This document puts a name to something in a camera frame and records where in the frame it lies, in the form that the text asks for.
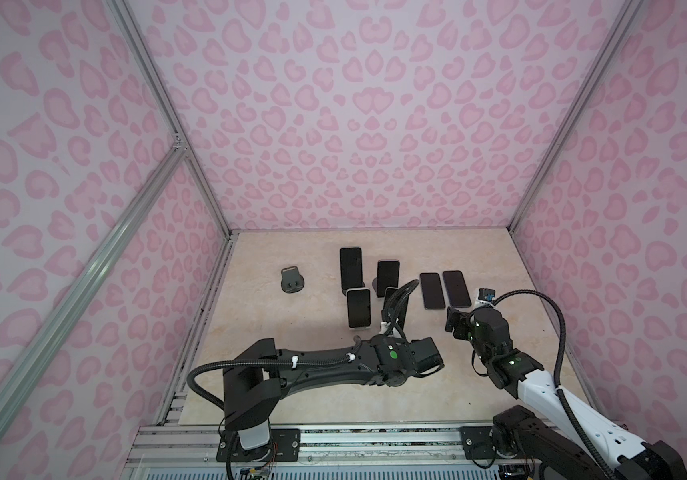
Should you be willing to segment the dark round phone stand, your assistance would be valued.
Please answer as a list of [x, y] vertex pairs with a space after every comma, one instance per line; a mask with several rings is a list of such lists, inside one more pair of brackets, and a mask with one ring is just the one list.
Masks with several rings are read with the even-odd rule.
[[286, 294], [301, 292], [305, 286], [304, 277], [301, 275], [297, 266], [283, 268], [280, 272], [280, 288]]

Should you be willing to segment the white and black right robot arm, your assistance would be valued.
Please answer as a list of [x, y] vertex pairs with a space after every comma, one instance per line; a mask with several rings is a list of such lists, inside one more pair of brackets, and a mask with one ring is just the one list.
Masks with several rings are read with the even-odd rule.
[[565, 479], [685, 479], [675, 448], [647, 442], [565, 389], [557, 376], [513, 346], [509, 322], [490, 305], [447, 308], [447, 332], [467, 340], [479, 376], [519, 405], [493, 417], [491, 451], [523, 456]]

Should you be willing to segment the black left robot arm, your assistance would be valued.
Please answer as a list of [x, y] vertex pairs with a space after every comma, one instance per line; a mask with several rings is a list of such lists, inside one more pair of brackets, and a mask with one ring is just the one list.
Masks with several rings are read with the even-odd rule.
[[377, 334], [349, 347], [295, 351], [261, 339], [223, 368], [224, 426], [241, 432], [265, 424], [280, 400], [337, 385], [399, 387], [445, 364], [431, 338], [407, 341]]

